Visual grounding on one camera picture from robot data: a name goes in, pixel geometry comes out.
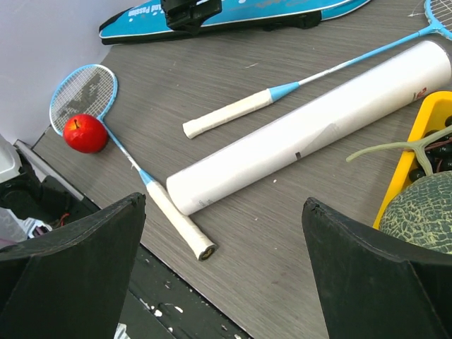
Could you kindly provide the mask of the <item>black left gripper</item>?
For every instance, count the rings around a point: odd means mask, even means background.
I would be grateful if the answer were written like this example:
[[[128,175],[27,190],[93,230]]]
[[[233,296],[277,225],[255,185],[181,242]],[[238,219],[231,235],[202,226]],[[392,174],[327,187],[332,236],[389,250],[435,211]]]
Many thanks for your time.
[[[203,23],[222,11],[221,0],[162,0],[167,27],[173,31],[198,34]]]

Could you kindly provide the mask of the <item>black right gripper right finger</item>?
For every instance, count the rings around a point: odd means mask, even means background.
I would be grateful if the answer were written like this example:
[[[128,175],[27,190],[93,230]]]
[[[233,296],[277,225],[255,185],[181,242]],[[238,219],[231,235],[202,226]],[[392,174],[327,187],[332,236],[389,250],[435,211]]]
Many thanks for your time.
[[[308,198],[302,228],[330,338],[450,338],[451,256]]]

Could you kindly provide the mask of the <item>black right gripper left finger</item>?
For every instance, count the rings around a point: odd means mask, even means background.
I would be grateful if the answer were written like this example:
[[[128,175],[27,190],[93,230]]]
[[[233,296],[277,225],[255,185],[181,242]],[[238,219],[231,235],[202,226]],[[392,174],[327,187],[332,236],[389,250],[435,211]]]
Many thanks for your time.
[[[133,193],[1,250],[2,338],[113,338],[145,222]]]

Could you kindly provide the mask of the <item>blue sport racket bag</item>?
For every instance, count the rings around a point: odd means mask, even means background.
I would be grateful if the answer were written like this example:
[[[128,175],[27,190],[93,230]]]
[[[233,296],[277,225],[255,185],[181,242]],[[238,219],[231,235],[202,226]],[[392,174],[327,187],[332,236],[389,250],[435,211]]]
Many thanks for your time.
[[[189,38],[192,34],[167,27],[161,1],[147,1],[112,16],[99,27],[104,45]],[[223,1],[221,12],[206,20],[201,34],[252,26],[309,29],[320,22],[345,16],[367,1]]]

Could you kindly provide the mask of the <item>blue racket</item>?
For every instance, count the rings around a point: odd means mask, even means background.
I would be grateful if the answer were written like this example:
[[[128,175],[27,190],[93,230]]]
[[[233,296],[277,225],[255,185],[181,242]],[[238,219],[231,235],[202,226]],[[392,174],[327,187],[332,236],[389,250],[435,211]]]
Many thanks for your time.
[[[426,0],[424,2],[424,14],[428,20],[428,26],[403,37],[395,42],[386,44],[382,47],[376,48],[354,59],[345,61],[337,66],[334,66],[325,71],[314,74],[308,78],[300,81],[278,85],[272,88],[266,88],[260,92],[254,93],[248,97],[238,100],[225,107],[217,109],[211,113],[205,114],[202,117],[192,119],[182,124],[183,131],[187,138],[194,138],[205,131],[211,130],[217,126],[225,124],[236,118],[242,117],[245,114],[255,112],[261,108],[273,104],[282,97],[288,95],[292,91],[298,89],[300,86],[322,78],[335,71],[361,62],[365,59],[373,57],[377,54],[385,52],[400,44],[406,43],[410,40],[416,39],[432,33],[439,33],[447,39],[451,39],[451,2],[447,0]]]
[[[106,66],[88,64],[76,69],[60,83],[52,96],[49,106],[52,128],[61,136],[69,120],[77,114],[87,114],[103,123],[117,91],[117,77]],[[138,165],[110,129],[107,129],[107,133],[137,170],[149,196],[190,246],[195,257],[199,261],[210,258],[217,245],[188,216],[179,212],[166,188]]]

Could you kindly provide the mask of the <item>white shuttlecock tube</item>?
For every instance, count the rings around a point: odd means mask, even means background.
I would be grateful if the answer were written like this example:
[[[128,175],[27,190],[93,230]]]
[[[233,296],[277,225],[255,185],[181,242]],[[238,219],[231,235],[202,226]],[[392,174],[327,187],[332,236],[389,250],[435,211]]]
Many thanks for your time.
[[[184,215],[199,211],[447,85],[451,58],[425,40],[167,178]]]

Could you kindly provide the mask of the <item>green netted melon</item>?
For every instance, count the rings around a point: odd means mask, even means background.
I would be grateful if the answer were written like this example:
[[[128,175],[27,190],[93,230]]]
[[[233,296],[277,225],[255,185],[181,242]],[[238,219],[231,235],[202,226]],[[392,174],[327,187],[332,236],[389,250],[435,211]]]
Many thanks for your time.
[[[451,172],[418,179],[387,205],[379,230],[409,244],[451,253]]]

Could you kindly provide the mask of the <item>black grape bunch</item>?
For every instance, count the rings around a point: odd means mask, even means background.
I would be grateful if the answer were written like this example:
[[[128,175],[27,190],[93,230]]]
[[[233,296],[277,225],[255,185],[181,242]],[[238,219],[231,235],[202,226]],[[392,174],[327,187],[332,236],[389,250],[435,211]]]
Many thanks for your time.
[[[418,179],[425,177],[426,172],[424,170],[424,167],[421,165],[421,162],[418,156],[416,155],[414,148],[412,146],[407,147],[408,143],[409,143],[408,141],[387,143],[365,148],[364,150],[360,150],[351,154],[349,157],[346,158],[346,161],[350,162],[360,155],[374,152],[377,150],[403,148],[404,151],[412,152],[415,154],[416,168],[408,172],[409,180],[412,183],[414,183]],[[431,143],[427,144],[425,147],[422,148],[422,151],[426,155],[429,164],[432,168],[432,172],[434,174],[438,172],[451,171],[451,133],[446,134],[441,138],[438,138],[435,141],[432,141]]]

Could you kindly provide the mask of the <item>red apple on table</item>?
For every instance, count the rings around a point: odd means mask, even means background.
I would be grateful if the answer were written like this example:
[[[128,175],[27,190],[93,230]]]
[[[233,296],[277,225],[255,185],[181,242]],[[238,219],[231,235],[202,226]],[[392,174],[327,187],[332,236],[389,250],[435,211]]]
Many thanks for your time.
[[[77,114],[65,124],[63,139],[66,144],[80,153],[100,152],[108,142],[104,125],[88,114]]]

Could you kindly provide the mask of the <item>yellow plastic tray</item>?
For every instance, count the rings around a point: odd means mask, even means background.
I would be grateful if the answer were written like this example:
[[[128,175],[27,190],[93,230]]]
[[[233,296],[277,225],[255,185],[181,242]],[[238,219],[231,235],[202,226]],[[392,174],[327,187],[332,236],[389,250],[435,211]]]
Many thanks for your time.
[[[428,131],[444,129],[445,120],[451,116],[451,99],[451,91],[438,91],[428,95],[420,106],[408,141],[417,141],[423,138]],[[379,229],[379,223],[387,205],[396,195],[411,185],[412,182],[408,175],[410,170],[413,170],[416,166],[415,153],[404,150],[376,215],[373,228]]]

